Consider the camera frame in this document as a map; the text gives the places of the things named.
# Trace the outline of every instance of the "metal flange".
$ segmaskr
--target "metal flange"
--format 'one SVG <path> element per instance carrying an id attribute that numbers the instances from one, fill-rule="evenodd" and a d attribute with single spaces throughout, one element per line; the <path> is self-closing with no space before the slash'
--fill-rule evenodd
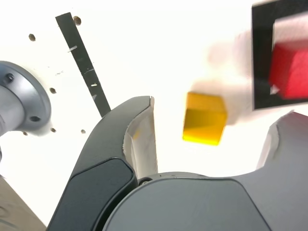
<path id="1" fill-rule="evenodd" d="M 22 67 L 0 61 L 0 95 L 0 135 L 10 130 L 38 130 L 49 122 L 49 97 L 36 78 Z"/>

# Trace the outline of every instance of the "black strip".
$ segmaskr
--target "black strip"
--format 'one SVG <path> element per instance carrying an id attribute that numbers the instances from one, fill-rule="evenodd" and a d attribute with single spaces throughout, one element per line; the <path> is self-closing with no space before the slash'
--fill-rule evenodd
<path id="1" fill-rule="evenodd" d="M 253 81 L 255 109 L 308 102 L 270 95 L 273 27 L 276 19 L 308 11 L 307 0 L 279 0 L 252 8 Z"/>
<path id="2" fill-rule="evenodd" d="M 94 67 L 87 53 L 85 45 L 75 25 L 71 13 L 65 13 L 56 17 L 59 28 L 66 40 L 66 43 L 75 59 L 75 62 L 85 80 L 101 117 L 110 112 L 110 106 L 102 89 L 101 83 L 95 73 Z"/>

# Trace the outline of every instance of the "black metal bar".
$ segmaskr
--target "black metal bar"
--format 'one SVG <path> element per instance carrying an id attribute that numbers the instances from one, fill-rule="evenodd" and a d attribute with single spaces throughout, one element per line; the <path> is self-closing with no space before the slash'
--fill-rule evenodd
<path id="1" fill-rule="evenodd" d="M 71 13 L 65 13 L 57 16 L 56 20 L 96 107 L 101 117 L 104 117 L 110 112 L 110 106 L 72 15 Z"/>

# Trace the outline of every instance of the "screw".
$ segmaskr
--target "screw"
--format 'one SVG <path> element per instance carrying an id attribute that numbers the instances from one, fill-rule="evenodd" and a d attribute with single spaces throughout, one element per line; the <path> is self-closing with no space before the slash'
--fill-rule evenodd
<path id="1" fill-rule="evenodd" d="M 14 80 L 13 74 L 8 73 L 8 74 L 5 76 L 5 78 L 3 79 L 3 82 L 4 82 L 5 84 L 9 84 L 9 83 L 12 83 L 13 80 Z"/>

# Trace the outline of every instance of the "gray metal cylinder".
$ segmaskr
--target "gray metal cylinder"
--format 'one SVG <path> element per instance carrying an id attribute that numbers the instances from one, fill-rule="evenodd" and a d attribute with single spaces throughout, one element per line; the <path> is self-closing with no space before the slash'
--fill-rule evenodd
<path id="1" fill-rule="evenodd" d="M 10 90 L 0 86 L 0 136 L 14 131 L 25 119 L 24 108 Z"/>

